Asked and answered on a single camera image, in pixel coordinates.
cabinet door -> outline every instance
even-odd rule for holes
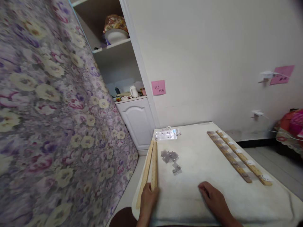
[[[147,98],[116,104],[137,150],[147,150],[155,129]]]

table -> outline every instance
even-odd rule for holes
[[[231,213],[243,225],[297,226],[299,220],[303,219],[303,202],[229,137],[229,140],[234,142],[247,158],[256,163],[263,174],[271,176],[273,185],[264,186],[229,149],[253,183],[244,181],[206,133],[220,130],[213,122],[175,128],[180,128],[182,133],[177,140],[158,141],[160,195],[151,219],[151,226],[219,225],[198,190],[198,185],[202,181],[208,181],[222,192]],[[181,174],[173,175],[172,163],[166,164],[161,158],[162,150],[175,151],[179,155],[177,163],[182,167]],[[139,218],[136,202],[141,179],[132,202],[132,212],[136,219]]]

hand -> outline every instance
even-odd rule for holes
[[[148,226],[152,211],[157,203],[159,196],[159,188],[156,187],[151,191],[151,184],[146,183],[141,195],[140,215],[137,223],[139,226]]]
[[[211,212],[223,226],[242,226],[230,213],[223,194],[207,181],[199,184],[199,190]]]

wooden stick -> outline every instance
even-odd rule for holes
[[[224,154],[225,158],[231,163],[233,168],[241,175],[241,177],[247,182],[252,183],[253,181],[251,178],[247,175],[247,173],[239,166],[239,164],[236,162],[236,160],[230,155],[230,153],[223,147],[223,145],[218,141],[218,139],[215,137],[215,135],[212,134],[212,132],[208,131],[207,134],[211,138],[211,140],[217,145],[219,150]]]
[[[149,145],[149,149],[148,149],[148,153],[147,153],[147,157],[146,157],[145,168],[144,168],[143,177],[142,177],[142,181],[141,181],[141,186],[140,186],[140,190],[139,190],[139,194],[138,194],[138,199],[137,199],[137,204],[136,204],[137,210],[140,209],[142,191],[143,191],[144,186],[147,183],[149,167],[151,165],[153,145],[154,145],[154,141],[152,140],[151,144]]]
[[[272,186],[272,182],[270,181],[266,181],[262,178],[262,173],[261,171],[255,166],[255,165],[249,165],[246,163],[246,161],[248,160],[244,154],[242,153],[237,153],[236,150],[236,146],[233,144],[229,144],[229,139],[228,138],[224,138],[222,132],[219,132],[219,130],[216,131],[216,133],[224,140],[224,142],[232,149],[232,151],[239,157],[239,159],[244,162],[244,164],[247,166],[247,168],[249,168],[249,170],[251,172],[253,172],[261,181],[262,184],[264,184],[265,186]]]
[[[154,142],[152,149],[152,173],[151,173],[151,191],[158,186],[158,144]]]

tile floor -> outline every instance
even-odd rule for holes
[[[290,191],[303,200],[303,166],[294,163],[285,156],[277,154],[275,147],[246,148],[247,153]],[[131,207],[138,186],[146,156],[140,156],[126,190],[118,203],[114,215],[124,207]]]

